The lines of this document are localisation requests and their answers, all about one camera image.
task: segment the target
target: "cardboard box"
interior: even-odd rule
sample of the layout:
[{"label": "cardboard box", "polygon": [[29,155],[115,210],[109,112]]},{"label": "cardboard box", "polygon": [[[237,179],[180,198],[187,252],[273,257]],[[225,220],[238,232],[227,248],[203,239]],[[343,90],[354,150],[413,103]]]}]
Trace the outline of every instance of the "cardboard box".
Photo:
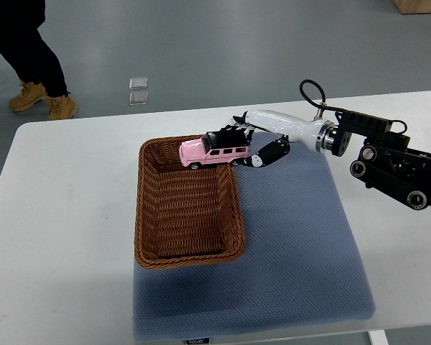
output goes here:
[{"label": "cardboard box", "polygon": [[431,13],[431,0],[394,0],[402,14]]}]

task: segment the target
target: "toy car window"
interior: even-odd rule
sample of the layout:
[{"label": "toy car window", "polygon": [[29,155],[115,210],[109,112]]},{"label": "toy car window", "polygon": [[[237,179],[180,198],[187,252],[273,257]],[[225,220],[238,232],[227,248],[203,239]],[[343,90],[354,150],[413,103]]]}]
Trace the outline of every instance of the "toy car window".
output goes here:
[{"label": "toy car window", "polygon": [[203,146],[204,146],[204,153],[208,153],[210,150],[210,144],[209,144],[209,139],[206,135],[201,137],[201,141],[203,142]]}]

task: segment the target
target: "black pants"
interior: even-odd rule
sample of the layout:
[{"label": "black pants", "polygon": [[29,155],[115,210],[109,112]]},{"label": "black pants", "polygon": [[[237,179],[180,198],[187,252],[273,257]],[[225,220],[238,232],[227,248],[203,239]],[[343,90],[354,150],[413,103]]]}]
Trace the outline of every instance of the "black pants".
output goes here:
[{"label": "black pants", "polygon": [[37,28],[0,27],[0,54],[25,83],[42,83],[49,97],[67,95],[59,60]]}]

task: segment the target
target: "black cable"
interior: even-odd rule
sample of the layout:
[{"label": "black cable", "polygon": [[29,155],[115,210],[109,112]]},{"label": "black cable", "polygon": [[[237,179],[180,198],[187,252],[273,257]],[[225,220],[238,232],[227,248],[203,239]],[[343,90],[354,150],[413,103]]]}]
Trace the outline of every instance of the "black cable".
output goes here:
[{"label": "black cable", "polygon": [[[322,103],[321,104],[318,104],[318,103],[315,103],[310,97],[308,97],[308,95],[303,91],[303,86],[305,85],[305,84],[312,84],[314,87],[316,87],[318,90],[319,90],[319,92],[320,92],[320,94],[321,94],[321,99],[322,99]],[[328,106],[328,105],[326,105],[325,104],[325,93],[324,93],[324,90],[323,90],[323,88],[321,87],[321,85],[319,85],[318,83],[316,83],[315,81],[313,81],[313,80],[311,80],[311,79],[305,79],[305,80],[303,80],[301,83],[300,83],[300,87],[299,87],[299,90],[300,90],[300,94],[302,95],[302,97],[309,103],[309,104],[311,104],[312,106],[314,106],[314,107],[316,107],[316,108],[318,108],[318,109],[322,109],[322,110],[330,110],[330,111],[336,111],[336,112],[340,112],[340,113],[342,113],[342,112],[344,112],[344,113],[354,113],[354,111],[349,111],[349,110],[347,110],[347,109],[344,109],[344,108],[337,108],[337,107],[334,107],[334,106]],[[340,121],[340,119],[339,119],[339,117],[338,117],[338,115],[337,114],[335,114],[335,117],[337,118],[337,120],[338,121]],[[396,133],[396,134],[403,134],[403,133],[405,133],[405,132],[407,132],[407,124],[404,122],[404,121],[402,121],[402,120],[390,120],[392,123],[394,123],[394,122],[399,122],[400,124],[403,124],[404,125],[404,131],[402,131],[402,132],[399,132],[399,133]]]}]

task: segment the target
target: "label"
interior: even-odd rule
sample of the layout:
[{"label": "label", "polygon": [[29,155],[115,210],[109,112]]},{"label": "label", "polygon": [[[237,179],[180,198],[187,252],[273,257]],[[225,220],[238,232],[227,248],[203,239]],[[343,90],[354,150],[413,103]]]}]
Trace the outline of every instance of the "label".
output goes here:
[{"label": "label", "polygon": [[188,345],[209,344],[209,338],[187,340]]}]

